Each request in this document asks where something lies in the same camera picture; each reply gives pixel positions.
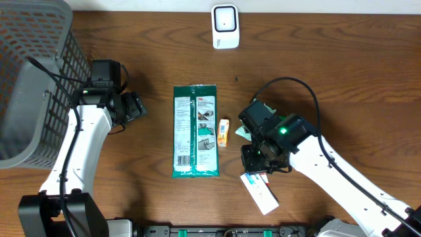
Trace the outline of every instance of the gray plastic basket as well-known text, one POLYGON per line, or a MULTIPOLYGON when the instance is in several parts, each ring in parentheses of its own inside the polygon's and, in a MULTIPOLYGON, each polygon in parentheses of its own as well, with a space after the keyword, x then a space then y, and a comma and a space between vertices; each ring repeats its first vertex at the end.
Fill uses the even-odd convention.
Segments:
MULTIPOLYGON (((51 169, 67 129, 68 101, 45 73, 86 81, 89 65, 61 0, 0 0, 0 168, 51 169)), ((71 94, 80 83, 60 79, 71 94)))

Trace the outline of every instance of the green light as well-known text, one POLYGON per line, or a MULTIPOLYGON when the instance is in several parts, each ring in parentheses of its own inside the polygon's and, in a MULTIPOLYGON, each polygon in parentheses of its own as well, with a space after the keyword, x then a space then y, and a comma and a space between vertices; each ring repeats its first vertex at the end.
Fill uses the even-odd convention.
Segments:
POLYGON ((288 130, 287 130, 286 128, 280 128, 280 129, 279 129, 279 132, 280 132, 281 134, 285 134, 285 133, 287 133, 287 132, 288 132, 288 130))

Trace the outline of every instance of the wood grain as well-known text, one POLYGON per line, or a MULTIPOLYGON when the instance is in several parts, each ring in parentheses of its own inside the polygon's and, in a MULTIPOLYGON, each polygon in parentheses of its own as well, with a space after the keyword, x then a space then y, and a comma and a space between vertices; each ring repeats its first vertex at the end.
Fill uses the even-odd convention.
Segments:
MULTIPOLYGON (((237 49, 212 48, 207 13, 74 13, 86 56, 126 65, 148 115, 107 137, 95 201, 106 218, 143 224, 311 224, 324 215, 354 220, 299 172, 269 177, 280 207, 262 216, 241 183, 236 119, 253 93, 279 76, 307 82, 322 112, 322 132, 371 181, 412 207, 421 194, 421 16, 241 14, 237 49), (220 177, 171 179, 173 86, 216 84, 218 119, 228 117, 229 146, 220 177)), ((315 123, 308 92, 280 82, 260 97, 280 114, 315 123)), ((0 172, 0 232, 20 236, 21 196, 36 194, 48 171, 0 172)))

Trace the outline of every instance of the small orange box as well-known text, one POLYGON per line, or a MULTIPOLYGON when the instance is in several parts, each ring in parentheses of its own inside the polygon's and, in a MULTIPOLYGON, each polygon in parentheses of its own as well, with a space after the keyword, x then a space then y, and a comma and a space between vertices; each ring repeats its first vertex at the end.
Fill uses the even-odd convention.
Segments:
POLYGON ((218 126, 218 147, 228 146, 228 130, 230 128, 230 121, 228 119, 221 119, 218 126))

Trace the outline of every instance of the white test strip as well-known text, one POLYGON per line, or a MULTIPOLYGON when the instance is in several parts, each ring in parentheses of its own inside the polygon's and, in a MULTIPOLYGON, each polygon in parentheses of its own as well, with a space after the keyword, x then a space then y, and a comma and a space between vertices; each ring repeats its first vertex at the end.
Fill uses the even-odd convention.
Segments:
POLYGON ((245 173, 241 175, 240 178, 263 215, 266 215, 273 209, 279 207, 278 201, 276 201, 259 174, 245 173))

